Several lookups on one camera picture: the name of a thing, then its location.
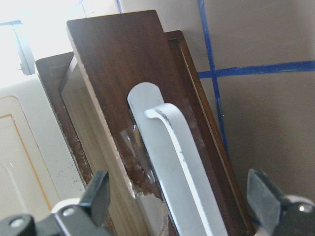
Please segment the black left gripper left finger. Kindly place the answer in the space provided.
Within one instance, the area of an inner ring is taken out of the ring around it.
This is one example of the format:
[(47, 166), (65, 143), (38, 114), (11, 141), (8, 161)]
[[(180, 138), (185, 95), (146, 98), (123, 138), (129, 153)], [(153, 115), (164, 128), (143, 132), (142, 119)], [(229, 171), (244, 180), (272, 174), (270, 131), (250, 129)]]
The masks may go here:
[(86, 213), (97, 226), (101, 226), (109, 208), (109, 173), (98, 171), (89, 182), (79, 201)]

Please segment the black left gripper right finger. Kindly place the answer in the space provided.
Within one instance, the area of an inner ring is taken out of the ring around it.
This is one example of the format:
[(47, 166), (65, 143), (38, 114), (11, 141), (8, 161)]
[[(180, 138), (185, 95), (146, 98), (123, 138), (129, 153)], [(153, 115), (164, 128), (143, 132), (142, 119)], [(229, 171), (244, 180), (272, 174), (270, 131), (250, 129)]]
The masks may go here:
[(280, 221), (284, 193), (260, 170), (250, 169), (247, 180), (247, 201), (261, 225), (273, 233)]

